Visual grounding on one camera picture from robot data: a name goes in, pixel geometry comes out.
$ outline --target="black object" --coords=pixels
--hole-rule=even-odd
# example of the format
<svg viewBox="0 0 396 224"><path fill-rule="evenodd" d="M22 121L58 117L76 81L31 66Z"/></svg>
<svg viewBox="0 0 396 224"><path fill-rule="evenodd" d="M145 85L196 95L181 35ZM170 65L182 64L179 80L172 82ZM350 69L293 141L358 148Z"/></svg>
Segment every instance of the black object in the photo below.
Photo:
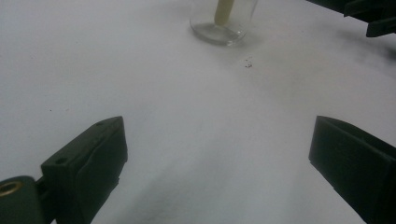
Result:
<svg viewBox="0 0 396 224"><path fill-rule="evenodd" d="M396 33L396 0L307 0L369 23L367 37Z"/></svg>
<svg viewBox="0 0 396 224"><path fill-rule="evenodd" d="M47 159L37 182L0 182L0 223L91 223L127 160L122 117L102 120Z"/></svg>
<svg viewBox="0 0 396 224"><path fill-rule="evenodd" d="M309 160L367 223L396 223L396 148L341 120L317 117Z"/></svg>

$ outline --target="glass beaker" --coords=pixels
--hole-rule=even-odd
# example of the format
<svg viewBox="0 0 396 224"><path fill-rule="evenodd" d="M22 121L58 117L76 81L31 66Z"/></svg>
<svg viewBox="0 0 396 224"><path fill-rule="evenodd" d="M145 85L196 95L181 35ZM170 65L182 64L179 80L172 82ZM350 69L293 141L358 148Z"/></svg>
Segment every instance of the glass beaker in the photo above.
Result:
<svg viewBox="0 0 396 224"><path fill-rule="evenodd" d="M258 0L192 0L190 25L205 41L231 46L247 33Z"/></svg>

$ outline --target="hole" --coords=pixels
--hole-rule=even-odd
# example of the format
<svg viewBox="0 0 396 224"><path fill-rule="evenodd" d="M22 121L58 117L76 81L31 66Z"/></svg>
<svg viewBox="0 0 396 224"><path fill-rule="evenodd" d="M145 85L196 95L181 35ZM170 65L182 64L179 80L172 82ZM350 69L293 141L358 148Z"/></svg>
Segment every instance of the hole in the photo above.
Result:
<svg viewBox="0 0 396 224"><path fill-rule="evenodd" d="M60 158L55 163L59 165L59 164L65 163L66 161L67 161L67 158Z"/></svg>
<svg viewBox="0 0 396 224"><path fill-rule="evenodd" d="M14 181L0 186L0 197L11 194L22 187L21 181Z"/></svg>

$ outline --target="yellow stick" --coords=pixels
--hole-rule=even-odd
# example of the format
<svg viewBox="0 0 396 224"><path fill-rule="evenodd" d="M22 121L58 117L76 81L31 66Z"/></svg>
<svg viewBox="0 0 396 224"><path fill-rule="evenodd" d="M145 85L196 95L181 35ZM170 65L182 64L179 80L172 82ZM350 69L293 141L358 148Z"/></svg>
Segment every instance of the yellow stick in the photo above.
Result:
<svg viewBox="0 0 396 224"><path fill-rule="evenodd" d="M215 14L215 24L220 26L225 25L228 19L230 19L232 9L233 0L219 0Z"/></svg>

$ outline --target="transparent glass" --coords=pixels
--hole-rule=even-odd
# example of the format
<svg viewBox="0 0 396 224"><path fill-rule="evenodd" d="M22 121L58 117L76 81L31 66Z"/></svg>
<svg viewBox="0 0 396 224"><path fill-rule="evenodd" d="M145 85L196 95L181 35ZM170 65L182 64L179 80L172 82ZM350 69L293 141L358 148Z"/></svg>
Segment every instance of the transparent glass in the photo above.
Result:
<svg viewBox="0 0 396 224"><path fill-rule="evenodd" d="M190 25L201 39L231 46L247 33L258 0L192 0Z"/></svg>

